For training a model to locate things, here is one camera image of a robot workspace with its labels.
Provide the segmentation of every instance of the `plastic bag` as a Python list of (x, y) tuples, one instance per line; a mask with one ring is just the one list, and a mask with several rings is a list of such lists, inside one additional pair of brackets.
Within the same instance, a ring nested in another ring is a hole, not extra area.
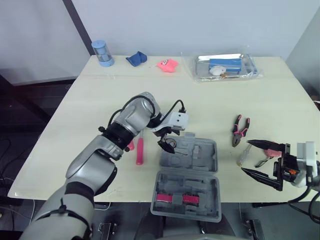
[(223, 54), (201, 54), (184, 56), (183, 66), (196, 82), (222, 82), (249, 80), (262, 76), (253, 57), (246, 51)]

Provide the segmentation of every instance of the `wall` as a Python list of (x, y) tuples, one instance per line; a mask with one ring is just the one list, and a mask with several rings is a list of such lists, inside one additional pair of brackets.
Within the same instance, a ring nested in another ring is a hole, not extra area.
[(72, 78), (88, 59), (62, 0), (0, 1), (0, 74), (12, 84)]
[(310, 95), (320, 94), (320, 8), (286, 63)]
[(73, 0), (92, 40), (113, 54), (179, 56), (250, 45), (288, 57), (319, 0)]

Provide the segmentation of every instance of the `pliers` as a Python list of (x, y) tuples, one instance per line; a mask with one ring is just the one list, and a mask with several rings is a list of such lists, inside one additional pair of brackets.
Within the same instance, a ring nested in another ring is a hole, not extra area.
[(232, 138), (232, 147), (236, 147), (240, 143), (240, 139), (242, 137), (245, 137), (247, 134), (247, 131), (249, 129), (250, 125), (250, 118), (247, 118), (245, 120), (245, 126), (242, 130), (239, 130), (239, 120), (241, 119), (242, 115), (238, 115), (234, 122), (234, 127), (233, 127), (233, 138)]

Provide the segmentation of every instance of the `tool case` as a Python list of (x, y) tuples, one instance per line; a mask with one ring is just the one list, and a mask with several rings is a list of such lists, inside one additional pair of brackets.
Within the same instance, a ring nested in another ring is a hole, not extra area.
[(210, 139), (170, 137), (175, 154), (162, 151), (150, 210), (154, 215), (218, 223), (221, 202), (217, 144)]

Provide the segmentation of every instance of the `white table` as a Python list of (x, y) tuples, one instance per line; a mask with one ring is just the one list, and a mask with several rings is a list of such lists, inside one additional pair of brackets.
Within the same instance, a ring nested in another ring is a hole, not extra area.
[[(217, 142), (221, 202), (286, 202), (305, 190), (285, 182), (283, 191), (276, 191), (236, 165), (247, 147), (246, 140), (251, 139), (290, 143), (293, 155), (298, 142), (315, 141), (319, 149), (319, 112), (281, 58), (255, 58), (263, 69), (262, 78), (211, 83), (193, 82), (180, 57), (172, 57), (180, 63), (175, 73), (154, 67), (168, 58), (165, 56), (150, 56), (138, 67), (132, 67), (124, 56), (114, 58), (114, 66), (106, 68), (99, 65), (96, 56), (89, 59), (27, 158), (9, 197), (46, 200), (63, 185), (70, 162), (99, 134), (97, 128), (106, 126), (115, 110), (144, 91), (154, 95), (162, 113), (182, 99), (189, 114), (187, 131)], [(233, 148), (231, 129), (238, 114), (250, 117), (251, 124), (246, 137)], [(136, 165), (136, 150), (125, 153), (116, 162), (115, 180), (94, 200), (150, 202), (160, 170), (157, 141), (152, 132), (145, 131), (144, 164)], [(254, 169), (264, 157), (261, 149), (252, 147), (244, 167)], [(273, 162), (268, 161), (259, 170), (272, 176)], [(306, 201), (314, 195), (311, 193)]]

